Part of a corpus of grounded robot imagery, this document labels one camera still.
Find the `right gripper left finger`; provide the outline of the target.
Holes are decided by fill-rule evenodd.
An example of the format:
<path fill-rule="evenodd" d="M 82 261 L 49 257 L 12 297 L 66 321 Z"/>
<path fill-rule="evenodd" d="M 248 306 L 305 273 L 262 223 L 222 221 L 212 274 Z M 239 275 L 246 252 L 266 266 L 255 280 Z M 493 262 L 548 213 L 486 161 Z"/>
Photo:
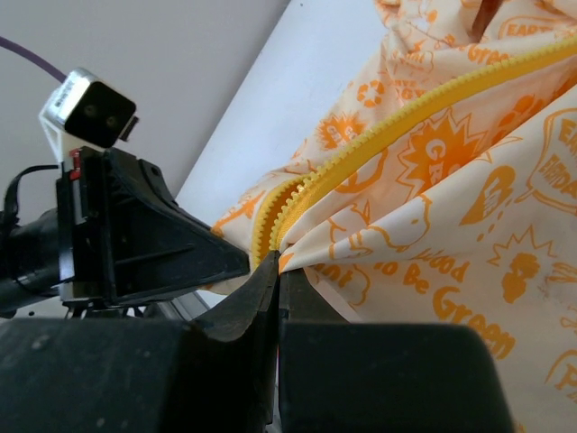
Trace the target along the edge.
<path fill-rule="evenodd" d="M 1 326 L 4 432 L 262 432 L 273 420 L 279 257 L 190 322 Z"/>

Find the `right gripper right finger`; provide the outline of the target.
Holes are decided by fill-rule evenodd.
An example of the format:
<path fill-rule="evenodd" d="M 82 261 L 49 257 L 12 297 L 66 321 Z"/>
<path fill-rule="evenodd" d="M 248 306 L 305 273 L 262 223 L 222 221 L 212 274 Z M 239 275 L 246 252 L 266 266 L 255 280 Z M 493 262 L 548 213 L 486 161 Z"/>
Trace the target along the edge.
<path fill-rule="evenodd" d="M 353 323 L 303 271 L 279 281 L 286 432 L 510 432 L 490 353 L 470 328 Z"/>

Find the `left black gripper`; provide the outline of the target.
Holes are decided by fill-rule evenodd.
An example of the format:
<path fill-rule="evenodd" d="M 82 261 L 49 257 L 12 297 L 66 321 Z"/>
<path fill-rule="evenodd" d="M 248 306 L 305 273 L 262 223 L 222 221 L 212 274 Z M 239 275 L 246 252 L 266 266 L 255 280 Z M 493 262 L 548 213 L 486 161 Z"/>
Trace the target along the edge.
<path fill-rule="evenodd" d="M 248 274 L 247 253 L 170 195 L 130 153 L 65 153 L 57 181 L 58 293 L 67 307 L 133 307 Z"/>

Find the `yellow and patterned jacket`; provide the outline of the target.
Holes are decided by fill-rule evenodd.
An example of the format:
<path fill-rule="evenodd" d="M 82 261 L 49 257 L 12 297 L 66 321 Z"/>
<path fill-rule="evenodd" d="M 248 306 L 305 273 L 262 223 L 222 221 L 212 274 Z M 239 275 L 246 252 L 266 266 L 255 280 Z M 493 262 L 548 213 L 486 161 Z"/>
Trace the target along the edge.
<path fill-rule="evenodd" d="M 576 429 L 576 4 L 379 1 L 378 51 L 213 226 L 348 318 L 489 349 L 517 432 Z"/>

